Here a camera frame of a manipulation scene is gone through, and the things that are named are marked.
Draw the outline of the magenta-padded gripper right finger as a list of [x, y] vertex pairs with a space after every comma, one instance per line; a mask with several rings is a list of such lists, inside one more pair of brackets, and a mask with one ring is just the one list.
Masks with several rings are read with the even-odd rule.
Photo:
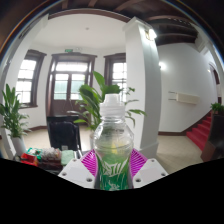
[[155, 159], [148, 159], [138, 150], [133, 149], [129, 160], [129, 185], [136, 189], [146, 186], [168, 175]]

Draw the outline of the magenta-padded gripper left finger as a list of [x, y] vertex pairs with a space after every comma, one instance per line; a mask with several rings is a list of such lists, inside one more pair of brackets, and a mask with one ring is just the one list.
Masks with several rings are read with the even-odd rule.
[[94, 189], [98, 174], [98, 163], [94, 150], [80, 159], [72, 159], [59, 173], [59, 177], [84, 188]]

